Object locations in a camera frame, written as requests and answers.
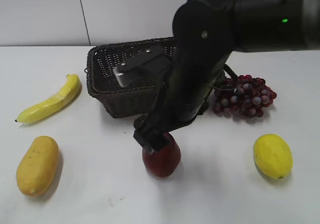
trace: red apple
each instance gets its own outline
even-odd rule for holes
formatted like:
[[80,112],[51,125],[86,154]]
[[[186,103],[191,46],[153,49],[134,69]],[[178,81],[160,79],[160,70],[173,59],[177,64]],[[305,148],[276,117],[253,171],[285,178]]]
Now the red apple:
[[142,149],[142,160],[145,168],[152,175],[159,178],[170,176],[181,159],[180,148],[174,138],[169,133],[165,133],[164,135],[169,139],[169,144],[159,152],[149,154]]

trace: yellow mango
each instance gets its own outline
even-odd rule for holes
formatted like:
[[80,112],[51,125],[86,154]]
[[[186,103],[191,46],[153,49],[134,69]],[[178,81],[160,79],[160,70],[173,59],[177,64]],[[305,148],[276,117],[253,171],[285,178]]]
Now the yellow mango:
[[52,183],[59,161],[56,141],[48,136],[34,139],[16,171],[16,183],[28,196],[44,194]]

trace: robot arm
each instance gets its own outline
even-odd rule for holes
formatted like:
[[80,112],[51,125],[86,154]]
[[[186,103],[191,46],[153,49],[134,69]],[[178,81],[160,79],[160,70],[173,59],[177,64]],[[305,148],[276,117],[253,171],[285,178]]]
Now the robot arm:
[[150,153],[168,143],[163,133],[191,124],[205,111],[233,51],[320,48],[320,0],[188,0],[172,24],[173,60],[153,48],[114,71],[122,85],[158,77],[152,111],[134,123],[134,138]]

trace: plastic fruit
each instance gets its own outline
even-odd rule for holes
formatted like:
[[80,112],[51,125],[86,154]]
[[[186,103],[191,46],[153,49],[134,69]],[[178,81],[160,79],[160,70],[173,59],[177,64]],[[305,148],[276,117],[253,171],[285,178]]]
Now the plastic fruit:
[[159,178],[170,176],[181,159],[180,148],[174,138],[169,133],[164,135],[169,139],[169,144],[160,151],[149,154],[144,149],[142,150],[142,160],[146,169]]
[[254,144],[253,153],[258,168],[273,179],[284,178],[293,167],[290,147],[276,134],[259,137]]
[[224,112],[229,115],[236,114],[240,110],[239,113],[243,116],[259,118],[264,115],[261,108],[268,108],[277,97],[277,94],[266,86],[263,78],[252,78],[249,74],[240,75],[238,80],[225,78],[224,84],[214,93],[216,100],[213,111],[215,113]]
[[16,171],[16,183],[27,196],[45,193],[54,179],[59,161],[56,141],[47,136],[37,137]]
[[58,112],[74,99],[80,88],[79,77],[76,74],[67,75],[66,83],[58,93],[41,103],[27,108],[19,114],[15,121],[18,123],[33,123]]

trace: screw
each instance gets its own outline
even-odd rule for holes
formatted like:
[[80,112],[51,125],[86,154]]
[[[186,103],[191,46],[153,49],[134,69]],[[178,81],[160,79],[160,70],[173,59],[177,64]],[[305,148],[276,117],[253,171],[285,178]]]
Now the screw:
[[203,32],[201,33],[201,37],[202,37],[202,38],[208,38],[208,32],[207,32],[207,31],[203,31]]

